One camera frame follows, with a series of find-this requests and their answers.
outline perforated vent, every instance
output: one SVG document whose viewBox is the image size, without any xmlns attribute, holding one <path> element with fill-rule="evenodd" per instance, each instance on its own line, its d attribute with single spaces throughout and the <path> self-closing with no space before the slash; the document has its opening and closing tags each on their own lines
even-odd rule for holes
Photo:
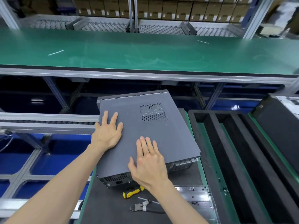
<svg viewBox="0 0 299 224">
<path fill-rule="evenodd" d="M 128 178 L 128 174 L 127 173 L 124 173 L 124 174 L 118 174 L 118 175 L 113 175 L 113 176 L 110 176 L 110 177 L 106 177 L 104 178 L 106 182 L 114 182 L 114 181 L 120 181 L 122 179 L 126 179 Z"/>
<path fill-rule="evenodd" d="M 151 104 L 139 106 L 140 114 L 143 122 L 164 121 L 167 116 L 162 108 L 162 104 Z"/>
</svg>

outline cable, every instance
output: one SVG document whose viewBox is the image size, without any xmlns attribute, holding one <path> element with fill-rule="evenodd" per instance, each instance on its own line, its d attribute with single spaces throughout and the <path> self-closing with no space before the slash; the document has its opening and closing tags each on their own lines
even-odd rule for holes
<svg viewBox="0 0 299 224">
<path fill-rule="evenodd" d="M 9 144 L 11 143 L 11 141 L 13 140 L 13 135 L 10 133 L 10 134 L 7 134 L 7 135 L 5 135 L 4 137 L 2 137 L 1 139 L 0 139 L 0 141 L 2 141 L 2 140 L 7 140 L 7 139 L 9 139 L 10 138 L 10 140 L 9 140 L 9 142 L 0 150 L 0 152 L 2 152 L 3 150 L 5 150 L 8 146 L 9 146 Z"/>
</svg>

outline finger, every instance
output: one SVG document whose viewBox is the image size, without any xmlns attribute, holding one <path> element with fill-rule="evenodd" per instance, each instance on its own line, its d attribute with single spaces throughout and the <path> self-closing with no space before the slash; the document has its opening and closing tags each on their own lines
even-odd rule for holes
<svg viewBox="0 0 299 224">
<path fill-rule="evenodd" d="M 141 146 L 142 146 L 143 154 L 144 155 L 149 154 L 150 152 L 149 152 L 149 149 L 147 147 L 147 143 L 146 143 L 144 137 L 141 136 L 140 137 L 140 141 L 141 141 Z"/>
<path fill-rule="evenodd" d="M 96 123 L 95 123 L 95 128 L 96 128 L 96 129 L 99 129 L 100 127 L 101 127 L 100 123 L 96 122 Z"/>
<path fill-rule="evenodd" d="M 117 119 L 118 113 L 114 113 L 114 115 L 112 116 L 111 120 L 110 120 L 110 124 L 112 124 L 114 127 L 116 127 L 116 119 Z"/>
<path fill-rule="evenodd" d="M 121 133 L 122 130 L 123 130 L 123 123 L 120 122 L 120 123 L 117 125 L 117 131 Z"/>
<path fill-rule="evenodd" d="M 149 138 L 149 137 L 146 137 L 145 140 L 146 140 L 146 142 L 147 142 L 147 147 L 148 147 L 148 149 L 149 149 L 149 152 L 150 152 L 151 154 L 155 154 L 155 151 L 154 151 L 154 148 L 153 148 L 152 143 L 151 143 L 151 141 L 150 141 L 150 138 Z"/>
<path fill-rule="evenodd" d="M 107 119 L 108 119 L 108 111 L 104 111 L 104 115 L 102 117 L 102 126 L 107 125 Z"/>
<path fill-rule="evenodd" d="M 139 139 L 136 141 L 136 147 L 137 147 L 137 158 L 143 157 L 141 141 Z"/>
<path fill-rule="evenodd" d="M 161 153 L 159 152 L 159 149 L 158 149 L 158 145 L 156 143 L 156 141 L 152 141 L 152 145 L 154 147 L 154 151 L 157 155 L 161 155 Z"/>
<path fill-rule="evenodd" d="M 128 168 L 129 168 L 129 170 L 131 172 L 131 175 L 135 176 L 136 171 L 137 171 L 137 167 L 135 166 L 134 160 L 133 160 L 132 157 L 130 157 L 130 162 L 128 163 Z"/>
</svg>

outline pliers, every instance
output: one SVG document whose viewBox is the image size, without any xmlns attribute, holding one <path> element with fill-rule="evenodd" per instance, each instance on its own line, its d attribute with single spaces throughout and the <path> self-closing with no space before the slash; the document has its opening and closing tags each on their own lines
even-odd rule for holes
<svg viewBox="0 0 299 224">
<path fill-rule="evenodd" d="M 131 211 L 147 211 L 157 214 L 165 214 L 164 209 L 159 203 L 153 203 L 150 200 L 142 202 L 142 204 L 134 204 L 130 207 Z"/>
</svg>

